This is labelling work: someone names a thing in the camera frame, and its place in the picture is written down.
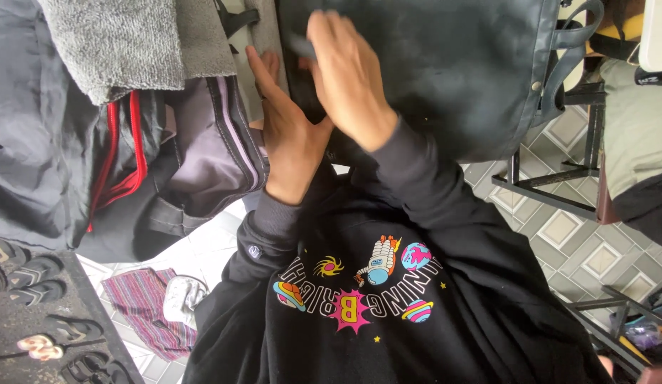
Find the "purple zipper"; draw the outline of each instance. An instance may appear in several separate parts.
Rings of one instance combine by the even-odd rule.
[[[231,133],[231,136],[234,137],[234,142],[236,143],[236,147],[238,148],[239,153],[241,154],[241,159],[243,160],[243,162],[245,162],[245,165],[248,166],[248,170],[250,170],[250,174],[252,175],[253,184],[248,189],[248,192],[250,192],[253,190],[253,188],[255,188],[255,186],[257,186],[257,183],[259,181],[259,176],[257,174],[257,171],[255,170],[255,167],[252,165],[250,158],[248,157],[248,153],[245,151],[245,147],[243,147],[241,137],[236,131],[236,128],[234,127],[234,123],[231,121],[231,115],[229,115],[229,92],[226,87],[226,80],[224,80],[224,77],[218,76],[217,84],[219,85],[219,94],[221,95],[221,100],[222,100],[222,115],[224,116],[224,122],[226,123],[226,128],[229,130],[229,133]]]

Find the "planet illustration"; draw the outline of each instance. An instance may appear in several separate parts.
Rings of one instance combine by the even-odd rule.
[[[408,271],[415,271],[428,264],[432,258],[430,249],[420,242],[412,242],[402,252],[402,265]]]
[[[282,304],[297,308],[300,311],[307,310],[305,303],[302,302],[300,288],[295,284],[276,282],[274,283],[274,292],[276,292],[276,297]]]
[[[407,319],[411,322],[424,322],[430,317],[430,310],[433,308],[433,302],[428,303],[423,300],[413,301],[404,313],[402,319]]]

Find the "sweatshirt cuff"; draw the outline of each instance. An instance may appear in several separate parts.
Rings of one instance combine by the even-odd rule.
[[[260,202],[252,214],[251,225],[270,239],[288,240],[296,236],[301,206],[289,206],[275,200],[263,188]]]
[[[380,168],[390,170],[391,174],[405,176],[412,171],[421,170],[429,161],[437,159],[435,146],[430,144],[424,135],[409,127],[402,115],[399,116],[397,127],[387,142],[370,154]]]

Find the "small logo patch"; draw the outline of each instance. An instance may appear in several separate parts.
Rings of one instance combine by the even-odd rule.
[[[252,258],[258,259],[260,258],[260,255],[262,255],[262,249],[260,249],[257,245],[251,245],[248,247],[248,253]]]

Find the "pink starburst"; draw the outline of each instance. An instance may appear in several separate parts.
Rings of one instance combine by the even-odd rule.
[[[338,329],[336,332],[344,327],[352,327],[356,335],[359,333],[362,325],[371,323],[361,317],[361,313],[368,310],[369,307],[361,303],[361,298],[364,295],[360,291],[351,290],[350,292],[345,292],[341,289],[340,292],[340,294],[336,294],[335,301],[333,302],[335,312],[328,317],[338,320]]]

